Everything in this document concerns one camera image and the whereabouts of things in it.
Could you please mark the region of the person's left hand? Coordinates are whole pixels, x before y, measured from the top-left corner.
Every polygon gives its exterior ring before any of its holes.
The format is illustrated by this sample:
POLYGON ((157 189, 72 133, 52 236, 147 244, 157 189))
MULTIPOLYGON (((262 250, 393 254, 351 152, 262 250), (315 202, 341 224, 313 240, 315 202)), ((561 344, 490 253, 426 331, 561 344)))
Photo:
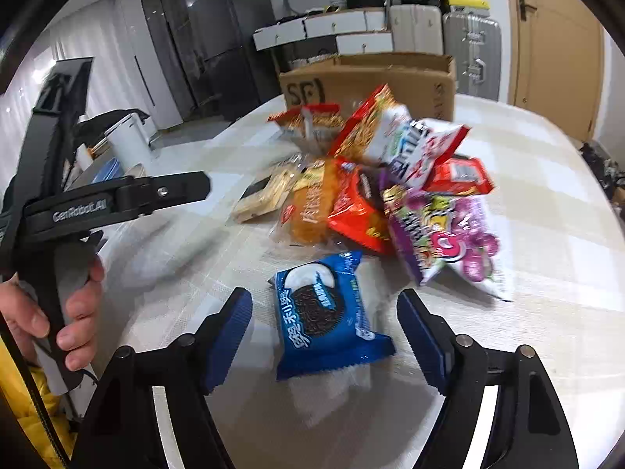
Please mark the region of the person's left hand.
POLYGON ((41 309, 21 287, 17 274, 1 284, 1 315, 25 361, 39 364, 35 340, 46 339, 54 329, 56 344, 64 353, 64 365, 70 372, 86 369, 92 363, 97 350, 104 278, 105 269, 100 257, 95 255, 86 282, 64 301, 62 309, 67 321, 63 328, 51 323, 61 321, 63 313, 57 315, 50 308, 41 309))

